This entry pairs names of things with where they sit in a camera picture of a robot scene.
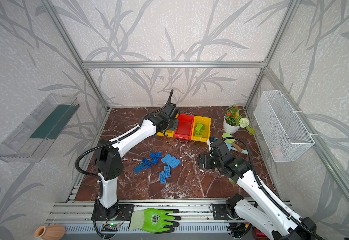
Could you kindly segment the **green lego brick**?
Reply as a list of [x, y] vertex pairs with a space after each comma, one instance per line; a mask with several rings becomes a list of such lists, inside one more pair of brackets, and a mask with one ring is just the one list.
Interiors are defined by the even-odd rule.
[[198, 138], [202, 138], [202, 133], [206, 130], [206, 126], [201, 122], [198, 122], [194, 129], [194, 136]]

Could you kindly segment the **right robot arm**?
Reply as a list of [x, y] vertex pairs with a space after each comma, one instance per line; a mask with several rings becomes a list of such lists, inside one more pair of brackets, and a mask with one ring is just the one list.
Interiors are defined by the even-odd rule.
[[235, 182], [257, 203], [251, 205], [240, 194], [226, 200], [226, 212], [232, 220], [243, 219], [265, 234], [270, 240], [320, 240], [316, 224], [302, 218], [279, 199], [258, 176], [253, 154], [247, 144], [248, 160], [236, 158], [226, 145], [226, 139], [210, 138], [209, 153], [198, 156], [201, 169], [217, 169]]

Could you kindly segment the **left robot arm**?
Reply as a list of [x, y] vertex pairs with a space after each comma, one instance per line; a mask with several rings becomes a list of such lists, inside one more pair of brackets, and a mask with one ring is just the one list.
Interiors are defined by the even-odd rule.
[[[102, 219], [112, 219], [119, 212], [116, 190], [118, 176], [123, 171], [121, 158], [143, 140], [157, 133], [165, 134], [172, 123], [177, 120], [178, 114], [179, 109], [175, 104], [166, 103], [159, 110], [145, 115], [133, 129], [110, 142], [104, 142], [102, 145], [85, 151], [76, 159], [76, 170], [83, 175], [96, 178], [100, 184], [100, 195], [94, 205], [93, 220], [96, 219], [96, 214], [99, 214]], [[87, 172], [79, 166], [83, 157], [92, 152], [96, 152], [97, 174]]]

